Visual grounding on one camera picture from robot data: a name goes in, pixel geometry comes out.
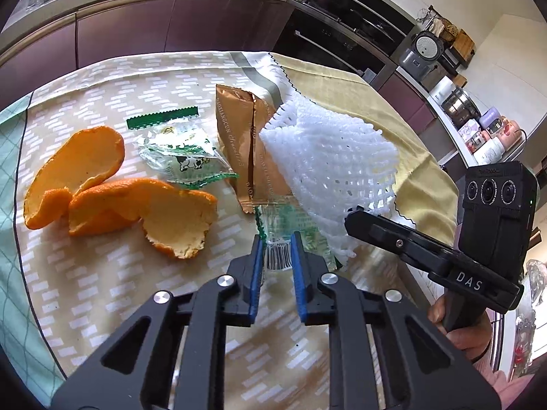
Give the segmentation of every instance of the camera lens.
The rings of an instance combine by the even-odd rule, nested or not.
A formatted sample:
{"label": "camera lens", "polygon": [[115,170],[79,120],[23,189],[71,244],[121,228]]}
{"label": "camera lens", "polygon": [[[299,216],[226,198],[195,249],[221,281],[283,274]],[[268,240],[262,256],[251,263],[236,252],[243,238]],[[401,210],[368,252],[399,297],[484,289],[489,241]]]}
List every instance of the camera lens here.
{"label": "camera lens", "polygon": [[484,203],[490,205],[496,198],[496,182],[492,179],[485,180],[480,189],[480,197]]}
{"label": "camera lens", "polygon": [[469,186],[467,187],[467,197],[470,201],[474,200],[475,197],[477,197],[477,182],[472,181]]}
{"label": "camera lens", "polygon": [[509,205],[513,200],[515,200],[516,188],[515,183],[512,180],[508,180],[503,184],[502,187],[502,200],[505,205]]}

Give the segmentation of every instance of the green plastic wrapper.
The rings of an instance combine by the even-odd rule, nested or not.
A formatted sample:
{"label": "green plastic wrapper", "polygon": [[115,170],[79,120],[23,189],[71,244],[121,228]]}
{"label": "green plastic wrapper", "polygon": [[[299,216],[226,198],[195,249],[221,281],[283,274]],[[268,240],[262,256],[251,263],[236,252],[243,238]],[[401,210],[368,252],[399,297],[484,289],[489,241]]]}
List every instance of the green plastic wrapper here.
{"label": "green plastic wrapper", "polygon": [[292,267],[291,235],[299,231],[304,250],[322,256],[329,271],[341,265],[331,253],[326,238],[319,233],[311,217],[292,196],[282,196],[275,203],[255,207],[256,225],[265,243],[264,266],[268,270]]}
{"label": "green plastic wrapper", "polygon": [[128,119],[130,129],[144,128],[135,140],[141,158],[164,180],[188,190],[237,177],[205,131],[196,124],[198,116],[191,115],[192,112],[186,108]]}

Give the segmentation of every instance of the brown foil packaging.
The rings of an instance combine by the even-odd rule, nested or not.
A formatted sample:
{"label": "brown foil packaging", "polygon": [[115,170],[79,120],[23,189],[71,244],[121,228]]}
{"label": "brown foil packaging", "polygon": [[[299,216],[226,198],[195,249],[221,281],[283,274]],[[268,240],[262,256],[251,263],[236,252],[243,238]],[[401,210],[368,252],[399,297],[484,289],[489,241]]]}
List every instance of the brown foil packaging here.
{"label": "brown foil packaging", "polygon": [[239,174],[230,183],[243,211],[252,213],[255,205],[290,195],[291,189],[258,137],[274,114],[272,107],[251,92],[221,84],[217,84],[216,96],[219,140]]}

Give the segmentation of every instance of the human hand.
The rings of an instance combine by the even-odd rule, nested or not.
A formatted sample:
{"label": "human hand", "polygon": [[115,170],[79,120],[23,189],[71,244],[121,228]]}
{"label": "human hand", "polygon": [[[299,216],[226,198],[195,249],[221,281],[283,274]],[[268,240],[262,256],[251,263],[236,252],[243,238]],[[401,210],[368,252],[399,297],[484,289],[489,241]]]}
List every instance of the human hand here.
{"label": "human hand", "polygon": [[445,334],[446,337],[454,344],[454,346],[462,350],[467,359],[475,359],[480,356],[490,343],[492,336],[492,325],[486,312],[480,317],[477,324],[472,327],[458,328],[450,333],[446,333],[442,326],[442,319],[446,313],[446,296],[442,295],[431,306],[427,312],[428,319],[436,325],[436,327]]}

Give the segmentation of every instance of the orange peel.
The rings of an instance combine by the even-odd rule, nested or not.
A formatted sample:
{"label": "orange peel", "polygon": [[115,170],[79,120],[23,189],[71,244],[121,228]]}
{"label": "orange peel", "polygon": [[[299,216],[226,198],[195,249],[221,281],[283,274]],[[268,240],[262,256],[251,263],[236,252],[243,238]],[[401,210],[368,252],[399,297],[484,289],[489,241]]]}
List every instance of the orange peel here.
{"label": "orange peel", "polygon": [[68,233],[95,235],[120,230],[139,219],[148,240],[170,256],[189,259],[203,249],[217,219],[217,199],[179,190],[155,179],[104,183],[76,195],[68,207]]}
{"label": "orange peel", "polygon": [[78,131],[43,165],[25,195],[23,213],[31,230],[63,216],[75,195],[99,185],[121,167],[123,137],[107,126]]}

